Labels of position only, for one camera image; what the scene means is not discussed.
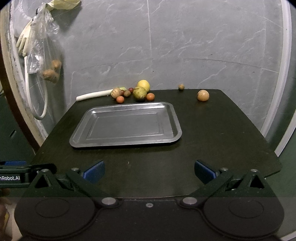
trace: gray marble wall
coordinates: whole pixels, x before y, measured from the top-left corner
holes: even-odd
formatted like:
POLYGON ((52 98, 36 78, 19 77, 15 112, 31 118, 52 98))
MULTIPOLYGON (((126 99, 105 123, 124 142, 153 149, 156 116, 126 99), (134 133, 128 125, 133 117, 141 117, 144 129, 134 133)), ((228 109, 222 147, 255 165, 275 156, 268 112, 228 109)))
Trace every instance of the gray marble wall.
MULTIPOLYGON (((42 1, 28 2, 34 12, 42 1)), ((78 95, 146 79, 152 90, 221 89, 261 128, 281 60, 280 0, 82 0, 52 15, 63 55, 54 122, 78 95)))

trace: stainless steel tray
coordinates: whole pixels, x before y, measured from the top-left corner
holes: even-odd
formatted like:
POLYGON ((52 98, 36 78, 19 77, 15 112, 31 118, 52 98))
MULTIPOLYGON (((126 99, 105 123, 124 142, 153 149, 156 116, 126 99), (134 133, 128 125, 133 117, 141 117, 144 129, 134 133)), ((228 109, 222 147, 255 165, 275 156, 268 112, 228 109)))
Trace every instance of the stainless steel tray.
POLYGON ((82 148, 170 143, 181 135, 170 103, 109 105, 88 110, 72 134, 70 144, 82 148))

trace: round pad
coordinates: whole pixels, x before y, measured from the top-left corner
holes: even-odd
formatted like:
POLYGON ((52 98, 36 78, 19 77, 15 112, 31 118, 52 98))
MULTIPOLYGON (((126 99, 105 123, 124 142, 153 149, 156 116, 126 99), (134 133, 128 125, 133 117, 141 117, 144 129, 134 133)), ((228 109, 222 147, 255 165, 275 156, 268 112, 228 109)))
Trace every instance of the round pad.
POLYGON ((88 197, 22 198, 15 210, 15 220, 21 232, 56 238, 79 231, 94 213, 94 203, 88 197))
POLYGON ((284 219, 284 210, 276 197, 213 197, 206 201, 203 211, 215 228, 239 238, 270 235, 284 219))

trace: brown fruit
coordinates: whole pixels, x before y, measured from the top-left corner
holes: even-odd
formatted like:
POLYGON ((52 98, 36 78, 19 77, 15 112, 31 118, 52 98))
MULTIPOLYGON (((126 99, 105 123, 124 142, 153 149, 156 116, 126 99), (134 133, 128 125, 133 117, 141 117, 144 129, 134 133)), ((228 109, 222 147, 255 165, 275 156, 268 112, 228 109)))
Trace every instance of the brown fruit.
POLYGON ((131 92, 130 91, 125 91, 123 95, 124 95, 124 97, 129 97, 131 95, 131 92))
POLYGON ((117 101, 118 104, 122 104, 124 102, 124 97, 123 96, 118 96, 116 98, 116 101, 117 101))
POLYGON ((148 101, 154 101, 155 95, 152 93, 147 94, 146 99, 148 101))
POLYGON ((209 97, 210 97, 210 94, 206 90, 201 90, 197 93, 197 99, 200 101, 207 101, 209 97))
POLYGON ((111 96, 116 99, 118 96, 121 95, 121 89, 120 88, 115 88, 111 91, 111 96))
POLYGON ((54 84, 57 83, 59 80, 59 74, 57 74, 54 70, 52 69, 47 69, 44 70, 41 73, 41 78, 50 82, 53 82, 54 84))
POLYGON ((54 59, 54 60, 52 61, 52 69, 53 69, 54 71, 59 70, 61 67, 62 67, 62 62, 61 62, 60 60, 58 60, 58 59, 54 59))
POLYGON ((179 89, 180 91, 182 91, 182 90, 185 89, 185 86, 184 86, 183 84, 180 84, 180 85, 178 86, 178 89, 179 89))

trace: lemon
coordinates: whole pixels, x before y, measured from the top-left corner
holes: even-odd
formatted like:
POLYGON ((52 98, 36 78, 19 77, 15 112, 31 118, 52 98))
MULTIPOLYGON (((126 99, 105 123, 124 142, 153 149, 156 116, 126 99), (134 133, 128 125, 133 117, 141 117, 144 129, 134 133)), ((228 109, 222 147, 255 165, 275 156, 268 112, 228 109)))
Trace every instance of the lemon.
POLYGON ((138 86, 143 87, 147 92, 150 90, 150 84, 147 80, 140 80, 138 86))

